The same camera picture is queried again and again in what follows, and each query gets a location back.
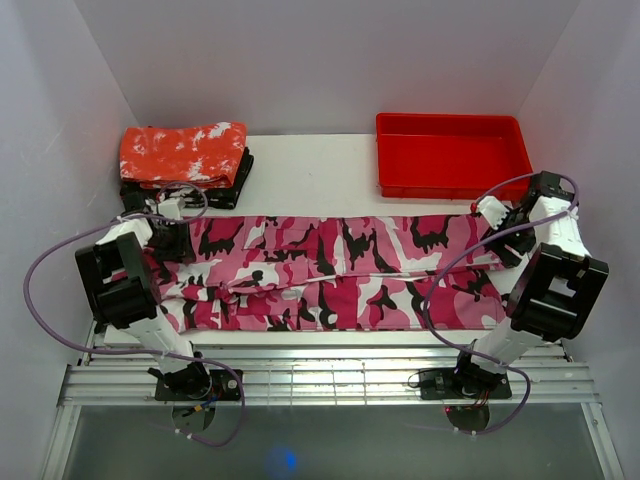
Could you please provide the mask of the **pink camo trousers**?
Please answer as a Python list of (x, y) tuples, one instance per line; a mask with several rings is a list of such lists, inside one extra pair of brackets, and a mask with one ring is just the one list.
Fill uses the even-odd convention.
[(201, 218), (194, 258), (145, 250), (178, 332), (484, 330), (505, 316), (466, 215)]

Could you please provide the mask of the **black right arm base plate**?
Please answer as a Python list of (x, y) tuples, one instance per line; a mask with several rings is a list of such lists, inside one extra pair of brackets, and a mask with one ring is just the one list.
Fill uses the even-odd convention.
[(418, 389), (422, 400), (503, 400), (512, 397), (506, 375), (484, 371), (469, 374), (458, 368), (419, 371)]

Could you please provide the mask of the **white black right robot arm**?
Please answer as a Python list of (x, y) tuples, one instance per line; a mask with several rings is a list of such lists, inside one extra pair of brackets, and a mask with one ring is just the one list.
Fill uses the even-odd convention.
[(523, 268), (508, 295), (503, 319), (459, 354), (454, 390), (464, 397), (507, 384), (507, 368), (529, 349), (573, 339), (583, 329), (609, 275), (607, 263), (584, 246), (578, 200), (563, 188), (563, 176), (541, 171), (513, 207), (492, 194), (476, 210), (489, 223), (487, 250), (507, 268)]

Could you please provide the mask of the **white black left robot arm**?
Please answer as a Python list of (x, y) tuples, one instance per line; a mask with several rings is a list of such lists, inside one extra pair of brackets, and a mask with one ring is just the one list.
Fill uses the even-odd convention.
[(205, 397), (212, 376), (201, 354), (183, 339), (161, 308), (160, 289), (145, 249), (159, 260), (194, 258), (185, 223), (138, 218), (118, 223), (75, 260), (94, 319), (136, 338), (158, 363), (150, 374), (169, 391), (190, 399)]

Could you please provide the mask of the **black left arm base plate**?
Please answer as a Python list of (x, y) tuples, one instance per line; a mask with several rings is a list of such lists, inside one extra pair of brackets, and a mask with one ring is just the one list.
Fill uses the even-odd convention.
[(209, 379), (188, 385), (185, 389), (171, 389), (162, 380), (158, 380), (153, 398), (164, 402), (200, 402), (215, 398), (217, 401), (239, 401), (241, 399), (240, 381), (243, 371), (213, 369), (209, 371)]

